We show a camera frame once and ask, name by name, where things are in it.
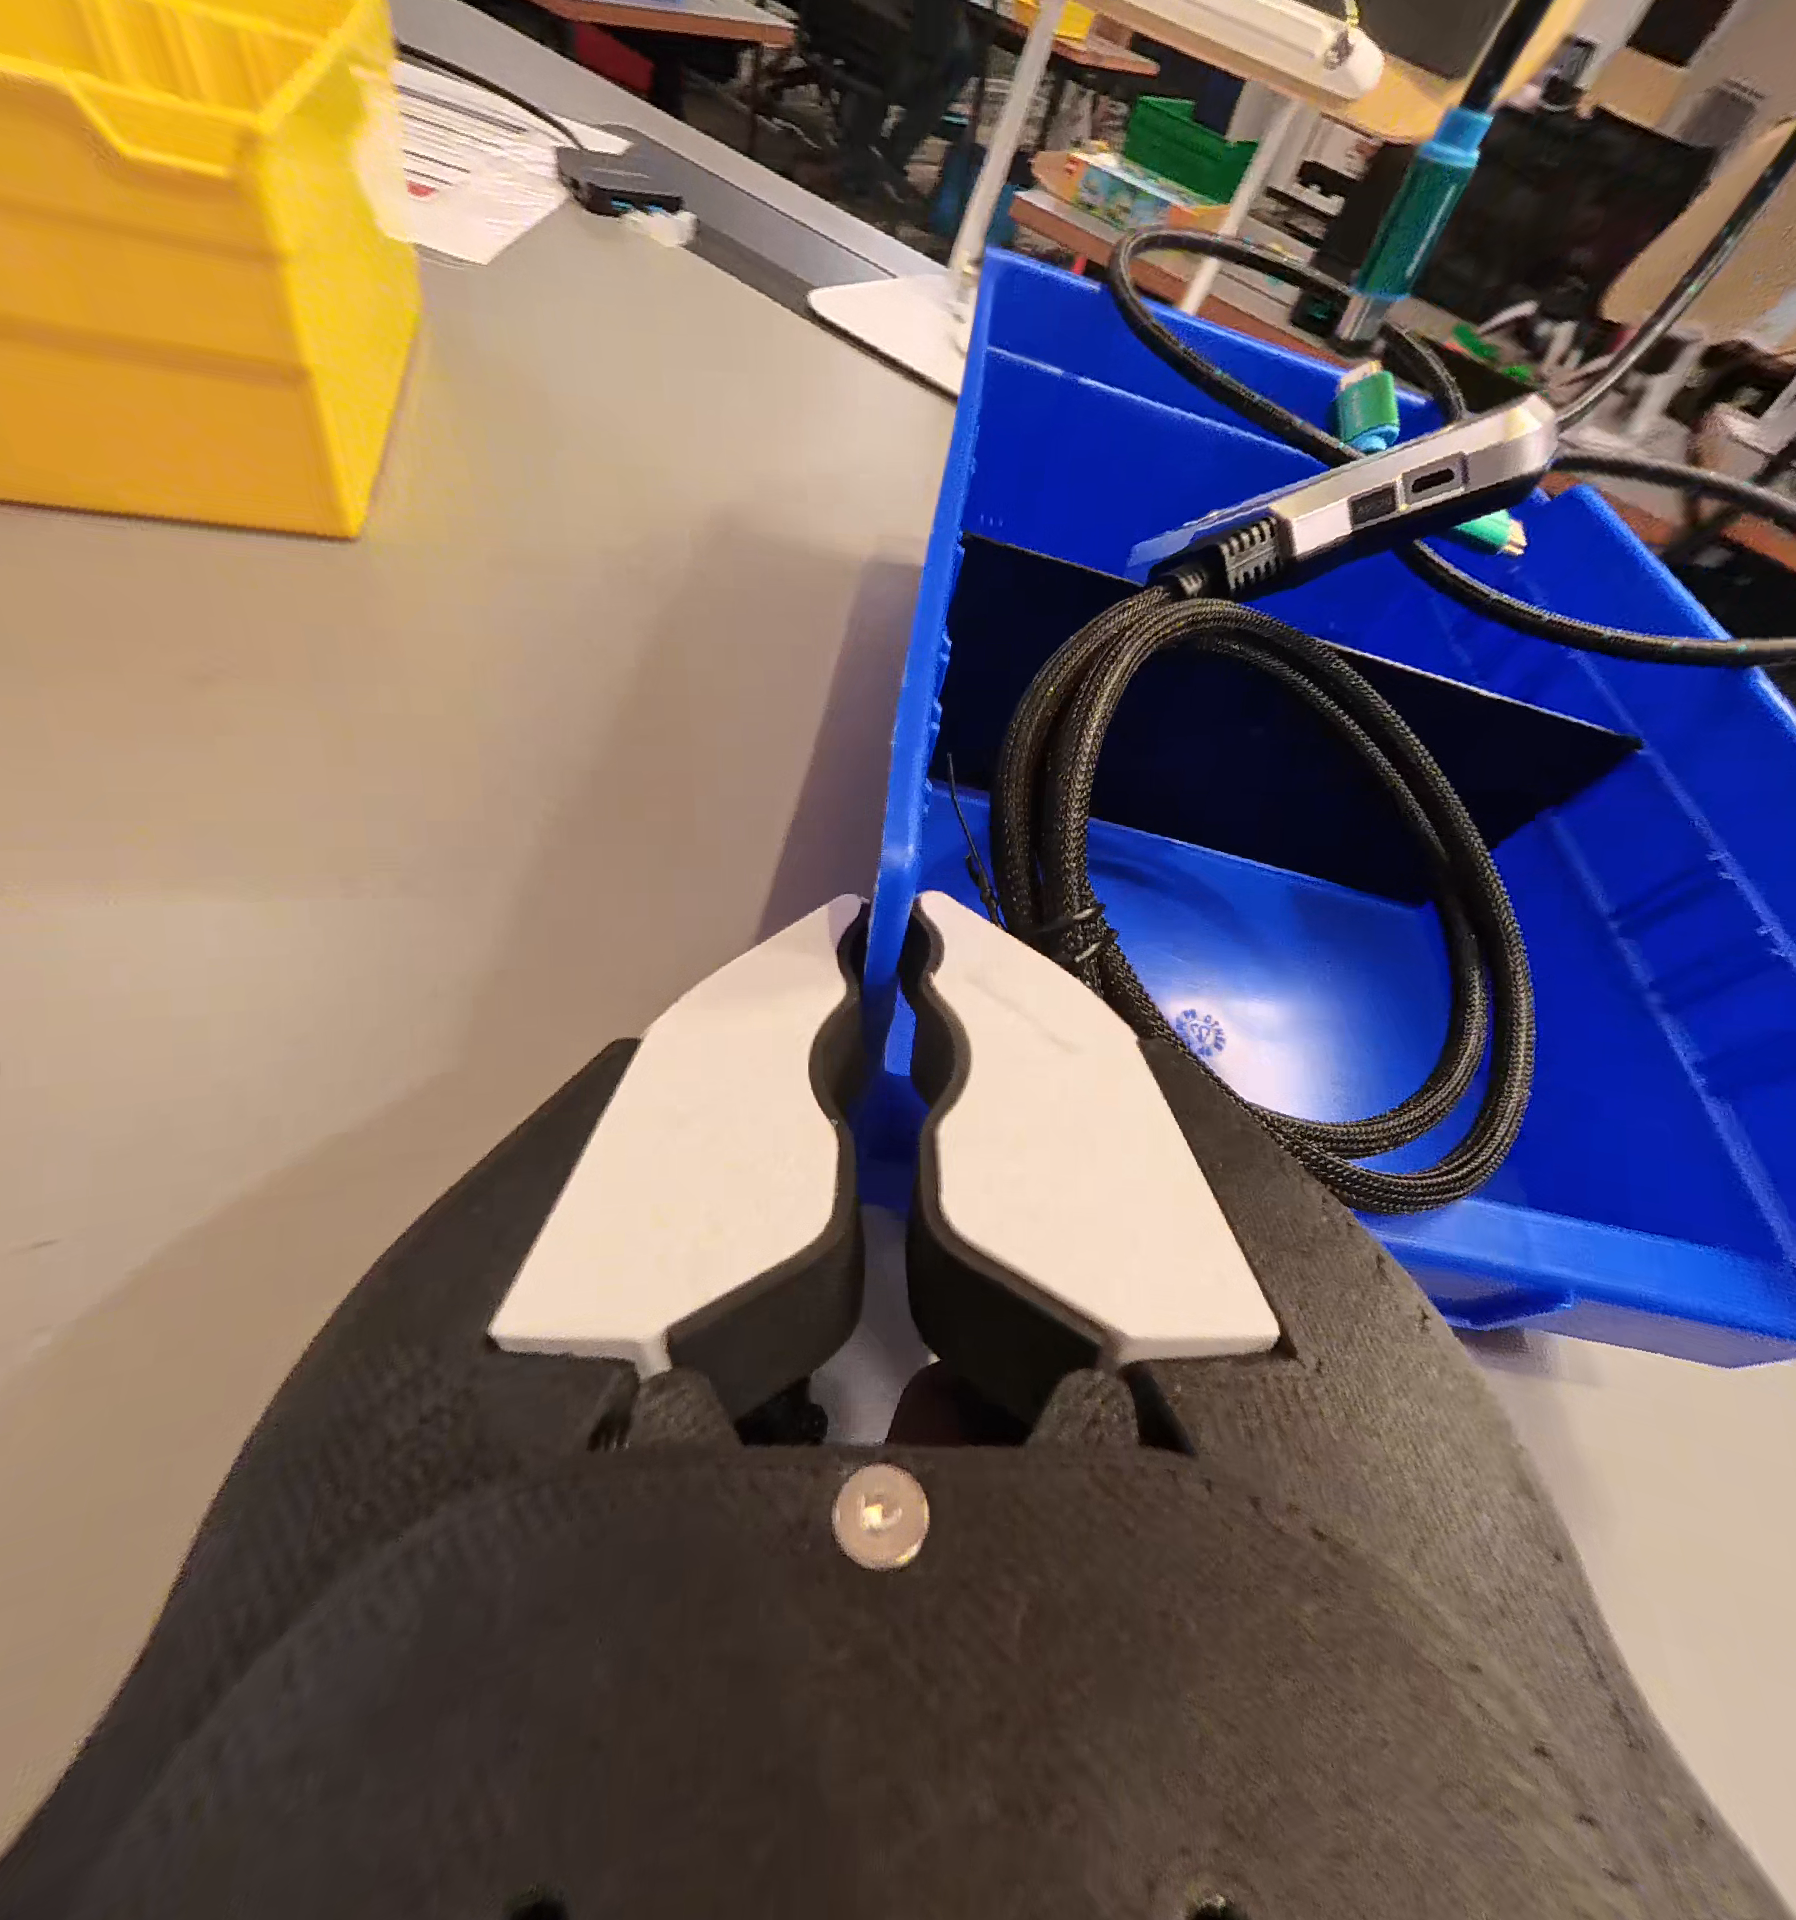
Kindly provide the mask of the green plastic bin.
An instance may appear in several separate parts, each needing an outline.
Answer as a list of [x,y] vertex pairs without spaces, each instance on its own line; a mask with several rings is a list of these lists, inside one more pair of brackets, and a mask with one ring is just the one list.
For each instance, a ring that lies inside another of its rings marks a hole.
[[1126,158],[1197,202],[1229,203],[1258,152],[1256,140],[1216,132],[1196,119],[1190,100],[1144,96],[1130,110]]

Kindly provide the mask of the white desk lamp stand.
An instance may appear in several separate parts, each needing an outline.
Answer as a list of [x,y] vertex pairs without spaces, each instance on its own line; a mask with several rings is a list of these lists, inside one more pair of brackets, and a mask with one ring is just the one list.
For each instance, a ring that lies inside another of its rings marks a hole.
[[[959,396],[971,343],[982,262],[1022,149],[1032,103],[1057,47],[1065,6],[1036,9],[1007,100],[939,272],[823,287],[812,313],[886,363],[944,396]],[[1385,77],[1385,54],[1357,5],[1298,2],[1105,2],[1095,12],[1209,66],[1268,84],[1292,109],[1361,102]]]

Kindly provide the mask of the small black usb hub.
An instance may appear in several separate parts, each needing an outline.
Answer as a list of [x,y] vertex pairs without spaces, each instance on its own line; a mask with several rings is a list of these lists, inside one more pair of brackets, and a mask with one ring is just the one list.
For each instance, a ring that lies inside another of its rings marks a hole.
[[672,216],[687,209],[687,199],[675,187],[628,156],[566,143],[556,149],[556,175],[581,208],[603,219]]

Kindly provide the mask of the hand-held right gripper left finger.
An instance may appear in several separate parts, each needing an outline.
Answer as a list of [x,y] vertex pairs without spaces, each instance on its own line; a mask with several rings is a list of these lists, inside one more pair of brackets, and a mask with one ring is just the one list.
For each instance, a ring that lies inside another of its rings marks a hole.
[[489,1323],[499,1351],[690,1372],[740,1422],[848,1343],[865,916],[835,898],[651,1022]]

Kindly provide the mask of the white printed paper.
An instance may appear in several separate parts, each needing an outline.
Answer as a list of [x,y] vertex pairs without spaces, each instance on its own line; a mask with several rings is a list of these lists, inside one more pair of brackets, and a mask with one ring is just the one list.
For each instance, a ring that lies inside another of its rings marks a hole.
[[406,227],[414,245],[454,265],[492,265],[567,203],[558,156],[577,130],[497,88],[401,56]]

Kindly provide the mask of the large blue plastic bin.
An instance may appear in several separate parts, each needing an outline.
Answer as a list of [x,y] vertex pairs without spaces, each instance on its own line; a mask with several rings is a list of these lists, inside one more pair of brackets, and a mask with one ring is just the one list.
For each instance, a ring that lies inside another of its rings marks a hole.
[[[980,905],[934,776],[964,538],[1130,583],[1137,543],[1317,469],[1199,396],[1106,290],[991,255],[893,732],[865,966],[911,1065],[896,964],[919,890]],[[1460,1327],[1539,1325],[1719,1366],[1796,1356],[1796,708],[1736,667],[1655,667],[1510,633],[1391,554],[1270,616],[1386,660],[1636,735],[1493,849],[1535,972],[1535,1092],[1485,1192],[1372,1220]],[[1429,902],[1370,898],[1091,818],[1091,876],[1163,1015],[1239,1092],[1353,1119],[1413,1091],[1448,979]]]

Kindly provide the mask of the yellow plastic bin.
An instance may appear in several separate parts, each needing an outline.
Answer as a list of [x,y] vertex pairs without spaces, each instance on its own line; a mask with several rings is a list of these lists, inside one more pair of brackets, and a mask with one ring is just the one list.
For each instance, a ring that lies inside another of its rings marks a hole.
[[0,2],[0,503],[353,541],[422,300],[383,2]]

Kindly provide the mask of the black bin divider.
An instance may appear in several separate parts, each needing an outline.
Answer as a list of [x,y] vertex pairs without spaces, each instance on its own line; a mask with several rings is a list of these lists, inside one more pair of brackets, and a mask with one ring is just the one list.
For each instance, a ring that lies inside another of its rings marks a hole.
[[[934,776],[987,794],[1037,670],[1130,583],[978,536],[961,546]],[[1636,735],[1344,647],[1347,663],[1442,765],[1488,847],[1575,799],[1641,749]],[[1126,694],[1091,814],[1421,905],[1429,856],[1340,732],[1256,667],[1174,651]]]

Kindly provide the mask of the silver black port switch box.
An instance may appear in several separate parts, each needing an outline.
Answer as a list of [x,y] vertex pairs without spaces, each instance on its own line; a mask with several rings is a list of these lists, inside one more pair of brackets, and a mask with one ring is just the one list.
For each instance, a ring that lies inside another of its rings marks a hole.
[[1517,505],[1558,451],[1558,410],[1523,396],[1137,543],[1126,578],[1196,574],[1234,600],[1292,589]]

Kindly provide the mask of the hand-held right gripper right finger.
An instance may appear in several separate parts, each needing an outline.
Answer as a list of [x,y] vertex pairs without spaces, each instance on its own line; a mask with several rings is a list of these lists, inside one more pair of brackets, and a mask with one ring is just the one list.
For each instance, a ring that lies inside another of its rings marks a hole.
[[901,975],[931,1355],[1034,1425],[1079,1372],[1273,1353],[1279,1320],[1127,1022],[942,892],[914,900]]

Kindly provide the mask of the colourful toy box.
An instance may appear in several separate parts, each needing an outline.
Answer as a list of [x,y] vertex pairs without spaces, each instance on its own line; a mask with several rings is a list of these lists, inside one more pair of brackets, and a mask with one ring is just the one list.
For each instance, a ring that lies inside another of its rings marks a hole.
[[1032,175],[1061,203],[1120,230],[1218,230],[1229,209],[1105,146],[1039,152]]

